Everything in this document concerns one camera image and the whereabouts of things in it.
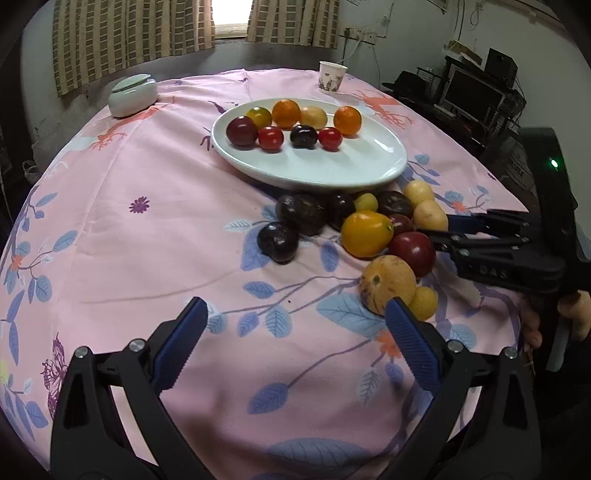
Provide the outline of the person's hand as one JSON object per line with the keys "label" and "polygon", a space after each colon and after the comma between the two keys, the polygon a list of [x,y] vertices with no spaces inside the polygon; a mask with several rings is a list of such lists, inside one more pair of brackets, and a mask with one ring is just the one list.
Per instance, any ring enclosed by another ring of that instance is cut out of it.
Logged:
{"label": "person's hand", "polygon": [[[541,314],[544,311],[538,299],[528,298],[520,305],[520,318],[524,337],[525,350],[537,349],[542,345],[543,337],[540,332]],[[583,341],[590,332],[590,295],[579,290],[570,298],[563,299],[557,304],[557,312],[572,321],[572,337]]]}

